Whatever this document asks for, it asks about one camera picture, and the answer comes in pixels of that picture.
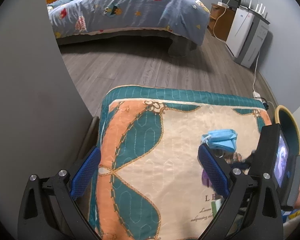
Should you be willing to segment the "blue box on floor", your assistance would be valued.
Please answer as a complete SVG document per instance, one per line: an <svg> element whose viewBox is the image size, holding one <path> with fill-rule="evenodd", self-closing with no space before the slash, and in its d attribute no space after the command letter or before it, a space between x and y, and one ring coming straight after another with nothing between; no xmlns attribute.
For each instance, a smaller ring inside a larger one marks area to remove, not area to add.
<svg viewBox="0 0 300 240"><path fill-rule="evenodd" d="M300 216L300 209L295 209L293 211L281 211L281 215L282 215L282 220L283 223L285 223L286 221L289 221L291 219L294 219L298 216Z"/></svg>

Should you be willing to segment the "yellow rimmed teal trash bin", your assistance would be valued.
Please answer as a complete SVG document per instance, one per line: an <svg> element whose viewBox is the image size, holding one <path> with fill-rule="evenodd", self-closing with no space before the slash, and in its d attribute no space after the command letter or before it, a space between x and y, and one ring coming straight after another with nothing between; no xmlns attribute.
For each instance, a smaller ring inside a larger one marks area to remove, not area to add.
<svg viewBox="0 0 300 240"><path fill-rule="evenodd" d="M283 105L277 106L274 120L276 124L280 124L290 152L294 155L300 155L300 129L291 111Z"/></svg>

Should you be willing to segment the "purple bottle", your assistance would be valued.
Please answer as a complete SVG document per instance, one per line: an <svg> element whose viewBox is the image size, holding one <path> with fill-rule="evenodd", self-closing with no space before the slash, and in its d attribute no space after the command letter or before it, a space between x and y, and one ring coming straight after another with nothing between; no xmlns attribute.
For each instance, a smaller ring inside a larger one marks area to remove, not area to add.
<svg viewBox="0 0 300 240"><path fill-rule="evenodd" d="M207 172L205 170L202 171L202 184L206 187L210 187L211 184L209 176L207 175Z"/></svg>

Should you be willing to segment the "patterned teal orange cushion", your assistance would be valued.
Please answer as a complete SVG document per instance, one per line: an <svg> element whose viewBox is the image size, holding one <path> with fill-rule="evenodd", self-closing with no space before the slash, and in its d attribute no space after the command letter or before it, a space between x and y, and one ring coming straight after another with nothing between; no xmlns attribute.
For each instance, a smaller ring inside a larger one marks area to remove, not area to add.
<svg viewBox="0 0 300 240"><path fill-rule="evenodd" d="M247 158L263 126L262 102L195 90L121 86L102 102L89 223L102 239L197 239L217 198L202 181L202 135L237 133L227 162Z"/></svg>

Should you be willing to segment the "bed with blue duvet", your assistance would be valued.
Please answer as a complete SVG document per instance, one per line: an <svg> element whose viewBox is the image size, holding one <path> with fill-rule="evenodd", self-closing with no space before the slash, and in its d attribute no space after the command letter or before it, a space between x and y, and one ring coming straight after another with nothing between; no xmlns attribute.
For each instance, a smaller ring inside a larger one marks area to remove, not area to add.
<svg viewBox="0 0 300 240"><path fill-rule="evenodd" d="M47 10L56 38L159 30L199 46L210 17L200 0L57 0Z"/></svg>

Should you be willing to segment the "white wifi router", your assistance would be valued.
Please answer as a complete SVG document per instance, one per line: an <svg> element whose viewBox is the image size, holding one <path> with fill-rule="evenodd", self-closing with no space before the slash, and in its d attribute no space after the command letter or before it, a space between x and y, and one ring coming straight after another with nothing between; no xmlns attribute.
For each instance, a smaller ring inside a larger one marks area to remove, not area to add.
<svg viewBox="0 0 300 240"><path fill-rule="evenodd" d="M263 5L263 3L257 3L255 7L253 7L252 0L250 0L248 7L245 7L245 10L253 14L255 17L260 17L266 19L267 13L266 13L266 7Z"/></svg>

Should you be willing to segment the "white medicine box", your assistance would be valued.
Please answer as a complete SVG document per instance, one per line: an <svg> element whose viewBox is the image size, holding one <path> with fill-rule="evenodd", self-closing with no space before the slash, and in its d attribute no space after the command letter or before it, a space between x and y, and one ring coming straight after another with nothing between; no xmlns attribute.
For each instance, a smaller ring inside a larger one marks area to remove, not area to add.
<svg viewBox="0 0 300 240"><path fill-rule="evenodd" d="M222 204L223 204L224 199L223 198L219 198L219 199L215 199L211 202L211 210L212 210L212 215L213 217L215 217L219 211L219 209L221 208Z"/></svg>

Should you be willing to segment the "white grey air purifier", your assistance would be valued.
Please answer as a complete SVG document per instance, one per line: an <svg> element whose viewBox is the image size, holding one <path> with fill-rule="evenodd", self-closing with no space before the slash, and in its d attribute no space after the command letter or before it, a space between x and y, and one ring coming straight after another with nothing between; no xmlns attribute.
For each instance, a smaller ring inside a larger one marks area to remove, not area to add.
<svg viewBox="0 0 300 240"><path fill-rule="evenodd" d="M239 6L236 10L226 48L232 60L250 68L268 34L270 22L258 12Z"/></svg>

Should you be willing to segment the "wooden side cabinet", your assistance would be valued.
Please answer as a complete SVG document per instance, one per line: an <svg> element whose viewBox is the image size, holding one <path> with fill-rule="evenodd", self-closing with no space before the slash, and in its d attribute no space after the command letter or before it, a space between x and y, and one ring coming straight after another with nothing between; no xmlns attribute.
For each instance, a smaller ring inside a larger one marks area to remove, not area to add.
<svg viewBox="0 0 300 240"><path fill-rule="evenodd" d="M235 17L235 12L220 5L211 4L210 19L207 26L212 36L226 41Z"/></svg>

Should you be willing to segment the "white power strip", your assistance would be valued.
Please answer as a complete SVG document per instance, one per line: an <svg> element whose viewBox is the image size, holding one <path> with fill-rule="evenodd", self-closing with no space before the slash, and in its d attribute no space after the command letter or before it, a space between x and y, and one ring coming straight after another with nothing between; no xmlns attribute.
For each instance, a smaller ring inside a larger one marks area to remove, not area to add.
<svg viewBox="0 0 300 240"><path fill-rule="evenodd" d="M260 94L258 92L256 92L256 91L253 91L253 98L255 100L258 100L258 101L262 102L262 98L261 98Z"/></svg>

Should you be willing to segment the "blue face mask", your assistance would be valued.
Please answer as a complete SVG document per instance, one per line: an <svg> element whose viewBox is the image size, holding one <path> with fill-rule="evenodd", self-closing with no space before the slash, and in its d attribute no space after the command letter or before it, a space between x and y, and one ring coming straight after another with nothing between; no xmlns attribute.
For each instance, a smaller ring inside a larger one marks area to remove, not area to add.
<svg viewBox="0 0 300 240"><path fill-rule="evenodd" d="M210 149L224 150L234 153L237 150L237 133L233 129L217 129L203 134L201 144L206 144Z"/></svg>

